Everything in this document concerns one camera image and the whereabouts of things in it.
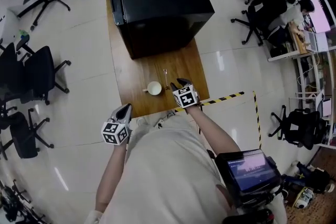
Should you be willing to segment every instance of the person's left arm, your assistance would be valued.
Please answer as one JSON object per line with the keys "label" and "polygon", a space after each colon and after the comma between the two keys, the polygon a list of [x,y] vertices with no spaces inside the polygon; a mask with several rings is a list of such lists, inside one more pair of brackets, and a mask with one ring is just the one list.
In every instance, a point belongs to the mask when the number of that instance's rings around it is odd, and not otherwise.
{"label": "person's left arm", "polygon": [[104,213],[122,176],[126,156],[126,143],[114,146],[96,194],[96,211]]}

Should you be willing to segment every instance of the wooden table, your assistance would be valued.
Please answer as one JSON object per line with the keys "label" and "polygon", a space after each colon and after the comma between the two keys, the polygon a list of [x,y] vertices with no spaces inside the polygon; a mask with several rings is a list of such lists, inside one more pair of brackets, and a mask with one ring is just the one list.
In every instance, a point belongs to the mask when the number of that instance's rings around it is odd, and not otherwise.
{"label": "wooden table", "polygon": [[[164,89],[166,85],[163,69],[168,70],[168,83],[174,82],[178,85],[176,78],[189,79],[197,89],[201,100],[209,98],[195,39],[180,50],[132,60],[113,21],[110,0],[106,0],[106,4],[110,44],[119,95],[122,104],[132,104],[133,118],[177,107],[172,91]],[[157,96],[142,91],[142,89],[147,88],[151,81],[158,81],[162,86],[162,92]]]}

